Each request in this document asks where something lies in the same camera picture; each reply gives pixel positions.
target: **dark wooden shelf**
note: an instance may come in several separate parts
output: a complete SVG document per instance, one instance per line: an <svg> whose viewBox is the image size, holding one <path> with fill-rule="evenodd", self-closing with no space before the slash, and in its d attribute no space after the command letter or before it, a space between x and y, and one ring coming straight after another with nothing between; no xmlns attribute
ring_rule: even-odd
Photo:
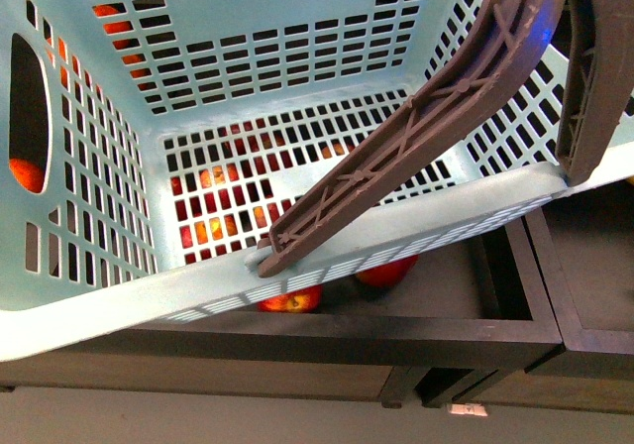
<svg viewBox="0 0 634 444"><path fill-rule="evenodd" d="M447 401L634 413L634 187L613 183L526 216L563 344L529 373L456 376Z"/></svg>

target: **shelf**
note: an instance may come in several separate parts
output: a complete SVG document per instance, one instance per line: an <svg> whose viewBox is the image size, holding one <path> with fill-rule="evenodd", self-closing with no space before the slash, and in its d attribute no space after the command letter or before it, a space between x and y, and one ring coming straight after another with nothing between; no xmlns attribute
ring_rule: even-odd
<svg viewBox="0 0 634 444"><path fill-rule="evenodd" d="M531 373L634 380L634 188L625 182L526 217L564 348Z"/></svg>
<svg viewBox="0 0 634 444"><path fill-rule="evenodd" d="M544 215L582 327L634 332L634 187L555 201Z"/></svg>

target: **brown plastic handle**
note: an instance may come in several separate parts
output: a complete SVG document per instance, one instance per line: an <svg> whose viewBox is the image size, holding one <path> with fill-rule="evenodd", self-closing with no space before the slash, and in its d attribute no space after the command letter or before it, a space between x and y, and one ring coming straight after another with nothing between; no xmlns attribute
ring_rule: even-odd
<svg viewBox="0 0 634 444"><path fill-rule="evenodd" d="M483 0L458 52L269 231L278 274L324 243L499 110L533 71L565 0Z"/></svg>
<svg viewBox="0 0 634 444"><path fill-rule="evenodd" d="M571 186L601 162L634 89L634 0L569 0L573 42L557 158Z"/></svg>

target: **shopping basket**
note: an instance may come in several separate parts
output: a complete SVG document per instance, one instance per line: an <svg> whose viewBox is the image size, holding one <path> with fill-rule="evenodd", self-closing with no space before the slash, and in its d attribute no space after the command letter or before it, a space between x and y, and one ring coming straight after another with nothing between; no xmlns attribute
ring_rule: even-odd
<svg viewBox="0 0 634 444"><path fill-rule="evenodd" d="M271 224L451 59L481 1L3 0L0 359L238 308L633 175L631 101L568 187L568 62L549 46L479 128L259 277ZM46 172L42 192L16 181L16 156Z"/></svg>

